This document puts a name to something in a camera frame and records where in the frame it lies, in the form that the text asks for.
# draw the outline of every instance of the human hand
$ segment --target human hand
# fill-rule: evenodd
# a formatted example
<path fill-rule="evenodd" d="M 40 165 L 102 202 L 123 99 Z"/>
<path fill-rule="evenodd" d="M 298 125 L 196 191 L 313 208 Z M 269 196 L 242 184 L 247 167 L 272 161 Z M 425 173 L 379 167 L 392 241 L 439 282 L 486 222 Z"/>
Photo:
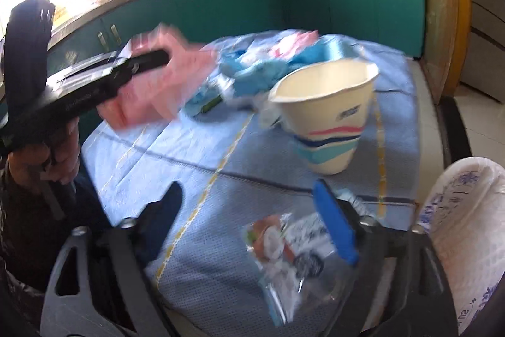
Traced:
<path fill-rule="evenodd" d="M 41 193 L 40 180 L 70 183 L 79 171 L 79 118 L 67 124 L 67 138 L 55 148 L 55 165 L 48 165 L 44 171 L 36 167 L 49 159 L 51 151 L 45 144 L 29 144 L 21 150 L 9 154 L 9 171 L 14 181 L 34 195 Z"/>

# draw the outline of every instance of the light blue stripe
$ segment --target light blue stripe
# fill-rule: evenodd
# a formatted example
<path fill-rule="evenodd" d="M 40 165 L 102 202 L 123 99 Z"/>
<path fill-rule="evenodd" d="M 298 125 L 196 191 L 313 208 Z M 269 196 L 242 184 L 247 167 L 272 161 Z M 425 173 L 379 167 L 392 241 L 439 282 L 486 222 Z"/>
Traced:
<path fill-rule="evenodd" d="M 326 163 L 329 160 L 334 159 L 341 154 L 353 150 L 358 144 L 358 140 L 353 142 L 339 144 L 335 146 L 322 147 L 318 150 L 307 150 L 303 147 L 298 147 L 298 153 L 301 157 L 307 159 L 310 163 L 315 165 L 320 165 L 321 163 Z"/>

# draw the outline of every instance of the dark sleeve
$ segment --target dark sleeve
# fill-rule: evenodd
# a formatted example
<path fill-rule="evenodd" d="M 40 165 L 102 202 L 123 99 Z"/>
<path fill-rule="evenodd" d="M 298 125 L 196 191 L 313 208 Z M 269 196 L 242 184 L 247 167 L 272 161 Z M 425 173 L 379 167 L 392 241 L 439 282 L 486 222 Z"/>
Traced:
<path fill-rule="evenodd" d="M 56 257 L 74 227 L 88 226 L 95 234 L 110 227 L 91 183 L 81 176 L 75 184 L 75 210 L 56 221 L 42 196 L 34 196 L 16 184 L 8 165 L 0 177 L 2 257 L 9 273 L 43 292 Z"/>

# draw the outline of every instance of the snack package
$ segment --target snack package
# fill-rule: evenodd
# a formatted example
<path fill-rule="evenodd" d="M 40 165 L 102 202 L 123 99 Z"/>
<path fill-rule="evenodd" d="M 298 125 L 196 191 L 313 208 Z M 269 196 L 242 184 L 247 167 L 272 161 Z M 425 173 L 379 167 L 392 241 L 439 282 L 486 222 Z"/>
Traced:
<path fill-rule="evenodd" d="M 276 326 L 342 296 L 352 268 L 336 253 L 319 213 L 268 216 L 248 225 L 244 237 Z"/>
<path fill-rule="evenodd" d="M 120 56 L 131 57 L 157 49 L 170 54 L 166 66 L 133 76 L 120 88 L 117 97 L 98 106 L 98 113 L 114 130 L 162 119 L 174 120 L 216 67 L 212 50 L 190 45 L 177 30 L 164 25 L 132 38 Z"/>

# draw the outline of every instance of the pink stripe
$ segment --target pink stripe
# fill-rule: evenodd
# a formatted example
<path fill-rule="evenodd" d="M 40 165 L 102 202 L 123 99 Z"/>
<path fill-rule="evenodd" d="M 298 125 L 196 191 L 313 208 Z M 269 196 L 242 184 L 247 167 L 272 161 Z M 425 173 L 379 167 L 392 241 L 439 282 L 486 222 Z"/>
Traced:
<path fill-rule="evenodd" d="M 321 135 L 328 135 L 330 133 L 336 133 L 336 132 L 348 132 L 348 133 L 361 133 L 364 128 L 358 128 L 355 126 L 341 126 L 339 128 L 334 128 L 334 129 L 328 129 L 328 130 L 321 130 L 317 132 L 310 132 L 310 136 L 321 136 Z"/>

